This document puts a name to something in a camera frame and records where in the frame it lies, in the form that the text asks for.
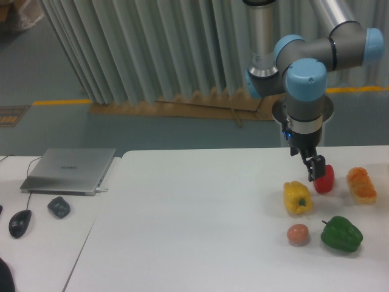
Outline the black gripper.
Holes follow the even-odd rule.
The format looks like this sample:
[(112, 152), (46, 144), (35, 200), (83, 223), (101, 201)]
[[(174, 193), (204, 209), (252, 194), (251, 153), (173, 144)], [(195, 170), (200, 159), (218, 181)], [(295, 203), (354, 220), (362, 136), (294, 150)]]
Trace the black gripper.
[(286, 119), (281, 123), (281, 128), (291, 156), (301, 155), (308, 171), (308, 181), (313, 182), (323, 177), (325, 175), (325, 158), (316, 152), (316, 146), (318, 146), (322, 135), (321, 120), (301, 122)]

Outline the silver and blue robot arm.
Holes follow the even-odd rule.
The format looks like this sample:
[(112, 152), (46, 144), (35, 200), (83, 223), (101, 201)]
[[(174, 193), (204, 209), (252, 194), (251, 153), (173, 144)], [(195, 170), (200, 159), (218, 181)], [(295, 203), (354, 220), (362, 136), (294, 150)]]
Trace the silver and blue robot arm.
[(312, 1), (326, 38), (307, 42), (299, 35), (273, 40), (274, 1), (246, 1), (252, 40), (252, 61), (246, 71), (254, 98), (283, 94), (272, 115), (280, 125), (291, 156), (300, 155), (315, 181), (326, 173), (326, 161), (316, 148), (323, 124), (332, 116), (326, 96), (327, 74), (366, 66), (384, 55), (383, 33), (364, 29), (345, 1)]

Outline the black sleeved forearm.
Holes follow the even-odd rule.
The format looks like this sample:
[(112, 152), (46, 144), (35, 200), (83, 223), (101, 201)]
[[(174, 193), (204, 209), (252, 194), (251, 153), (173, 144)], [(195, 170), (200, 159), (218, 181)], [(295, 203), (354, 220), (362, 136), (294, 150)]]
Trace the black sleeved forearm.
[(15, 292), (15, 283), (9, 266), (0, 259), (0, 292)]

